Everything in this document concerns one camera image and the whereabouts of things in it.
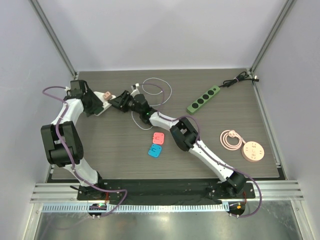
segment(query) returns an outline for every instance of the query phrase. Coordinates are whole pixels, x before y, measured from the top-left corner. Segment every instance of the round power strip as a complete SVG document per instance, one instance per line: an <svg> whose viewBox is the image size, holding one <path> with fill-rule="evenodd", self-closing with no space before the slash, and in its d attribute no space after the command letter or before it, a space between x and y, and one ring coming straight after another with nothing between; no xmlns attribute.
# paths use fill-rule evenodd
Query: round power strip
<svg viewBox="0 0 320 240"><path fill-rule="evenodd" d="M242 156L249 162L256 163L260 161L264 155L264 148L255 141L248 141L241 150Z"/></svg>
<svg viewBox="0 0 320 240"><path fill-rule="evenodd" d="M230 144L227 139L228 137L237 138L238 143L236 145ZM242 156L244 159L252 163L260 161L265 155L265 150L259 143L255 141L245 142L245 140L235 130L223 131L220 135L220 142L224 148L230 151L238 150L241 148L242 144L244 144L241 149Z"/></svg>

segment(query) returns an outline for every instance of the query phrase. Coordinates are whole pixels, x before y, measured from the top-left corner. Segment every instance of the blue plastic piece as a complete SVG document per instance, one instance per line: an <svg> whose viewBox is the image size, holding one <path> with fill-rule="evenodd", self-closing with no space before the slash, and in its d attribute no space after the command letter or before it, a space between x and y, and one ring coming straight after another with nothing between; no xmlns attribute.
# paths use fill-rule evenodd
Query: blue plastic piece
<svg viewBox="0 0 320 240"><path fill-rule="evenodd" d="M161 151L162 151L162 147L160 145L152 144L150 149L149 149L148 154L151 157L157 158L157 157L159 157Z"/></svg>

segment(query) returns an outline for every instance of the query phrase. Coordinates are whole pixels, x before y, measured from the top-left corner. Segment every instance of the gray tabletop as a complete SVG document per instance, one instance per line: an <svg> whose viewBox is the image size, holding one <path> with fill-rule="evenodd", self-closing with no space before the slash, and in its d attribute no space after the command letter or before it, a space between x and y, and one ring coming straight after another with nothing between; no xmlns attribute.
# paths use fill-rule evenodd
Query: gray tabletop
<svg viewBox="0 0 320 240"><path fill-rule="evenodd" d="M79 79L86 80L93 91L118 96L130 86L155 77L167 81L172 87L171 98L161 112L170 117L186 115L186 108L213 85L233 79L242 69L188 69L188 70L135 70L81 72ZM169 96L169 87L160 85ZM159 92L146 86L151 93ZM161 102L160 95L147 95L149 104ZM137 122L144 128L139 116ZM254 89L250 81L222 88L194 117L201 129L201 139L227 164L244 171L254 178L278 177L275 160L260 115ZM84 147L84 157L90 166L104 179L191 179L215 178L216 175L198 158L181 151L170 132L154 127L141 130L131 118L130 112L120 112L111 107L101 116L86 117L82 114L76 129ZM256 141L264 147L265 156L257 162L246 161L241 150L229 151L222 147L219 137L222 131L234 129L245 141ZM162 152L158 158L148 155L154 132L165 134ZM73 176L63 168L55 167L53 179L70 179Z"/></svg>

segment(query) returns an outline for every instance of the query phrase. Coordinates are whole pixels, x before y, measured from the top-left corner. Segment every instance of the gray wall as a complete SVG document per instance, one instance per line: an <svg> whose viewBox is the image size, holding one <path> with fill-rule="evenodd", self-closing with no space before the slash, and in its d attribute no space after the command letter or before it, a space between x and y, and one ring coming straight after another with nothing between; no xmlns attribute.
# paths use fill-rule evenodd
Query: gray wall
<svg viewBox="0 0 320 240"><path fill-rule="evenodd" d="M21 239L37 182L48 172L40 128L61 105L43 96L50 85L68 85L71 75L27 0L0 8L0 234Z"/></svg>
<svg viewBox="0 0 320 240"><path fill-rule="evenodd" d="M259 88L290 178L320 222L320 1L298 0L257 74Z"/></svg>
<svg viewBox="0 0 320 240"><path fill-rule="evenodd" d="M252 65L285 0L39 0L78 71Z"/></svg>

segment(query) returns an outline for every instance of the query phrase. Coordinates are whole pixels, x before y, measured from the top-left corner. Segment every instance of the black power cord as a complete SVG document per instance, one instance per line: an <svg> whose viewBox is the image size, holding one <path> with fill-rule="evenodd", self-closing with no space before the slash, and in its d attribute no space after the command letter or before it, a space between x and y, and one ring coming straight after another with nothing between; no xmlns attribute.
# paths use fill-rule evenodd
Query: black power cord
<svg viewBox="0 0 320 240"><path fill-rule="evenodd" d="M246 80L250 80L252 82L259 82L259 79L249 78L249 75L247 74L247 72L243 71L238 76L236 76L234 79L223 81L222 85L219 86L219 88L224 88L224 87L228 88L228 87L232 86L233 84L236 84L241 81L246 81Z"/></svg>

